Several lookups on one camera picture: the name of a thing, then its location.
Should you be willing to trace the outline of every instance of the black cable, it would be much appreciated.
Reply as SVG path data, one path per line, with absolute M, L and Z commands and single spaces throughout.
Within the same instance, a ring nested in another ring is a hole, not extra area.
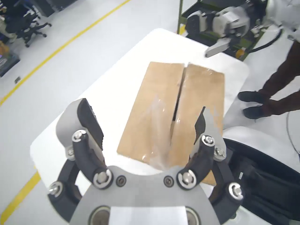
M 262 49 L 265 49 L 265 48 L 269 47 L 271 44 L 275 43 L 281 37 L 282 32 L 283 32 L 283 29 L 281 28 L 280 31 L 278 32 L 278 34 L 276 35 L 276 37 L 273 40 L 271 40 L 270 42 L 268 42 L 268 43 L 266 43 L 266 44 L 264 44 L 260 47 L 257 47 L 255 49 L 252 49 L 252 50 L 250 50 L 248 52 L 246 51 L 246 52 L 248 54 L 250 54 L 250 53 L 253 53 L 253 52 L 256 52 L 256 51 L 259 51 L 259 50 L 262 50 Z
M 287 132 L 287 136 L 289 138 L 289 141 L 290 141 L 291 145 L 293 146 L 294 150 L 296 151 L 296 153 L 298 154 L 299 160 L 300 160 L 300 153 L 298 153 L 297 149 L 295 148 L 293 140 L 292 140 L 291 135 L 289 133 L 289 114 L 290 114 L 290 112 L 288 112 L 287 116 L 286 116 L 286 132 Z

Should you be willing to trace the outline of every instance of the white floor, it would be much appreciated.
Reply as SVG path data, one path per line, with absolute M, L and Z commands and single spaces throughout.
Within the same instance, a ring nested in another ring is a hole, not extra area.
M 49 18 L 53 27 L 44 29 L 47 38 L 36 38 L 28 49 L 18 43 L 21 61 L 0 78 L 0 97 L 15 86 L 14 80 L 18 76 L 24 78 L 61 45 L 124 1 L 78 0 L 62 12 L 53 14 Z M 184 0 L 184 9 L 195 1 Z M 29 147 L 37 135 L 151 30 L 164 28 L 175 32 L 178 11 L 179 0 L 131 0 L 70 43 L 4 102 L 0 107 L 0 212 L 4 211 L 36 171 L 29 156 Z M 282 37 L 274 46 L 265 50 L 268 51 L 265 61 L 262 60 L 264 57 L 258 57 L 262 52 L 254 53 L 246 59 L 252 74 L 244 89 L 259 89 L 284 60 L 290 45 Z M 276 98 L 298 89 L 299 84 L 299 79 L 296 79 L 279 92 Z M 241 116 L 241 108 L 245 105 L 239 101 L 233 104 L 224 120 L 226 128 L 245 125 L 278 136 L 284 143 L 289 143 L 286 134 L 283 134 L 286 115 L 255 122 Z M 299 116 L 297 112 L 290 115 L 294 141 L 299 138 L 295 123 Z M 5 224 L 19 223 L 65 224 L 50 207 L 42 182 L 37 184 Z

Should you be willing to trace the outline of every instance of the yellow component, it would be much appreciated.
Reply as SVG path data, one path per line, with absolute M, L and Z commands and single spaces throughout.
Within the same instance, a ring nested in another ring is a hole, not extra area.
M 239 59 L 244 54 L 245 54 L 245 50 L 244 50 L 244 48 L 241 48 L 236 52 L 236 58 Z
M 179 29 L 179 35 L 183 35 L 185 32 L 185 25 L 183 25 L 180 29 Z
M 55 52 L 53 52 L 49 57 L 47 57 L 44 61 L 42 61 L 38 66 L 36 66 L 27 76 L 25 76 L 23 79 L 21 79 L 15 87 L 9 91 L 7 95 L 5 95 L 1 100 L 0 100 L 0 106 L 3 105 L 3 103 L 10 97 L 12 94 L 24 83 L 26 82 L 36 71 L 38 71 L 43 65 L 45 65 L 50 59 L 52 59 L 54 56 L 56 56 L 59 52 L 61 52 L 64 48 L 66 48 L 69 44 L 71 44 L 75 39 L 79 38 L 82 34 L 87 32 L 89 29 L 93 28 L 95 25 L 97 25 L 99 22 L 104 20 L 106 17 L 111 15 L 112 13 L 116 12 L 119 8 L 124 6 L 126 3 L 130 2 L 131 0 L 126 0 L 117 7 L 115 7 L 113 10 L 109 11 L 106 15 L 102 16 L 98 20 L 96 20 L 93 24 L 88 26 L 86 29 L 82 30 L 80 33 L 78 33 L 76 36 L 71 38 L 69 41 L 64 43 L 62 46 L 60 46 Z
M 18 208 L 19 204 L 25 199 L 25 197 L 29 194 L 29 192 L 31 192 L 31 190 L 36 186 L 36 184 L 40 180 L 41 177 L 38 174 L 38 172 L 36 172 L 1 214 L 1 225 L 3 225 L 4 222 L 7 221 L 7 219 L 12 215 L 12 213 Z

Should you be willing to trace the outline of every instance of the white table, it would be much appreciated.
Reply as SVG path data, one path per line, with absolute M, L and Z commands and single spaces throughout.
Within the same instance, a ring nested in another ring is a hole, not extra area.
M 243 86 L 246 64 L 224 53 L 204 58 L 207 46 L 180 35 L 156 29 L 150 32 L 79 98 L 87 98 L 104 133 L 103 155 L 107 166 L 115 165 L 139 175 L 159 171 L 117 154 L 117 147 L 149 62 L 198 64 L 225 74 L 224 115 Z M 56 137 L 55 119 L 32 143 L 30 154 L 45 186 L 57 180 L 66 161 L 64 147 Z M 90 182 L 79 173 L 76 180 L 83 195 Z

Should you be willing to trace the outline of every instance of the yellow floor line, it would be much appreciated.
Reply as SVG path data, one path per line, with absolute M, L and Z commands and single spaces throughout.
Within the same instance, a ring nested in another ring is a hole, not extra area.
M 1 225 L 3 225 L 4 222 L 7 221 L 7 219 L 11 216 L 11 214 L 18 208 L 19 204 L 24 200 L 24 198 L 29 194 L 29 192 L 36 186 L 36 184 L 40 180 L 41 177 L 38 174 L 38 172 L 36 172 L 1 214 L 1 218 L 0 218 Z
M 5 95 L 1 101 L 0 101 L 0 106 L 3 105 L 3 103 L 10 97 L 12 96 L 12 94 L 24 83 L 26 82 L 37 70 L 39 70 L 44 64 L 46 64 L 51 58 L 53 58 L 55 55 L 57 55 L 60 51 L 62 51 L 66 46 L 68 46 L 69 44 L 71 44 L 75 39 L 77 39 L 78 37 L 80 37 L 82 34 L 84 34 L 85 32 L 87 32 L 89 29 L 91 29 L 92 27 L 94 27 L 95 25 L 97 25 L 99 22 L 101 22 L 102 20 L 104 20 L 106 17 L 108 17 L 109 15 L 111 15 L 112 13 L 116 12 L 119 8 L 121 8 L 122 6 L 124 6 L 126 3 L 130 2 L 131 0 L 126 0 L 123 3 L 121 3 L 119 6 L 115 7 L 112 11 L 108 12 L 106 15 L 102 16 L 101 18 L 99 18 L 98 20 L 96 20 L 93 24 L 91 24 L 90 26 L 88 26 L 86 29 L 82 30 L 80 33 L 78 33 L 75 37 L 73 37 L 72 39 L 70 39 L 68 42 L 66 42 L 65 44 L 63 44 L 62 46 L 60 46 L 55 52 L 53 52 L 49 57 L 47 57 L 44 61 L 42 61 L 38 66 L 36 66 L 27 76 L 25 76 L 23 79 L 21 79 L 16 85 L 15 87 L 7 94 Z

